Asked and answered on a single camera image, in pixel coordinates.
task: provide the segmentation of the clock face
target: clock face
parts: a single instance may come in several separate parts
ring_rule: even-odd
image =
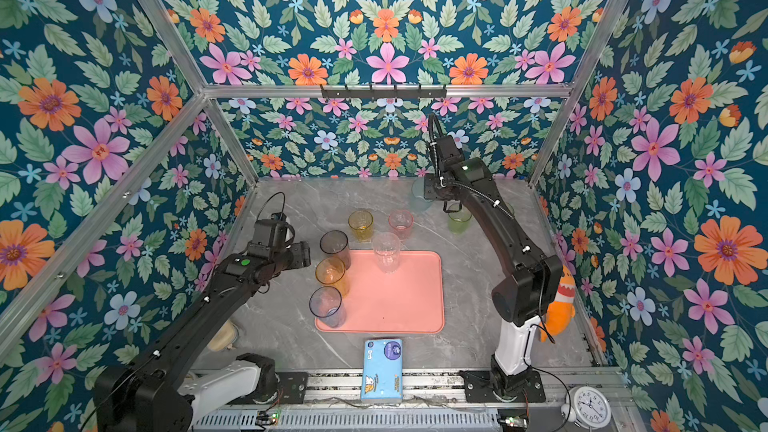
[[[593,388],[581,388],[574,395],[574,408],[579,418],[591,427],[603,427],[610,419],[610,406],[605,397]]]

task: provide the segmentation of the floral wallpaper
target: floral wallpaper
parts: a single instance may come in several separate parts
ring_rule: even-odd
[[[570,80],[606,0],[164,1],[211,83],[478,85]]]
[[[0,309],[189,91],[135,0],[0,0]]]
[[[654,432],[768,430],[766,0],[630,0],[540,182]]]
[[[5,360],[0,430],[79,430],[101,371],[127,364],[205,288],[245,194],[201,113]],[[0,222],[6,234],[22,226]]]
[[[468,156],[499,176],[523,178],[561,103],[236,98],[221,105],[260,176],[424,176],[432,172],[426,116],[434,112]]]

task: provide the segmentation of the alarm clock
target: alarm clock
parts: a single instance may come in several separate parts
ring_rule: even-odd
[[[560,408],[568,422],[588,430],[600,429],[610,422],[610,404],[600,390],[580,387],[570,392],[570,402]]]

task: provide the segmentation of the plastic cup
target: plastic cup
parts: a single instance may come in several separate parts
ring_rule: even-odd
[[[400,266],[400,237],[391,232],[377,234],[373,238],[373,252],[379,268],[391,274]]]
[[[424,212],[432,206],[431,200],[424,198],[424,178],[419,177],[413,181],[411,196],[408,197],[408,208],[414,212]]]
[[[466,208],[458,212],[448,214],[448,230],[454,234],[462,234],[469,228],[469,221],[472,220],[472,213]]]
[[[344,232],[340,230],[326,232],[320,239],[320,250],[329,257],[340,258],[347,268],[352,266],[350,240]]]
[[[365,209],[355,210],[348,221],[358,242],[370,242],[373,236],[373,216]]]
[[[346,310],[341,302],[341,293],[334,287],[321,287],[310,298],[312,315],[325,325],[339,328],[346,321]]]
[[[315,268],[315,278],[323,285],[339,289],[342,297],[350,292],[350,283],[346,278],[346,267],[338,257],[328,257]]]
[[[405,209],[395,210],[389,214],[389,227],[400,240],[406,240],[413,230],[413,214]]]

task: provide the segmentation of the orange plush toy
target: orange plush toy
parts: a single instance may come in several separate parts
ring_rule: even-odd
[[[558,294],[554,296],[554,300],[547,308],[546,322],[544,322],[552,336],[564,331],[571,323],[573,316],[576,315],[574,297],[576,297],[576,281],[571,275],[571,271],[567,267],[563,267],[563,277],[560,279],[560,285],[558,285]],[[543,331],[540,334],[542,342],[546,341],[547,335]]]

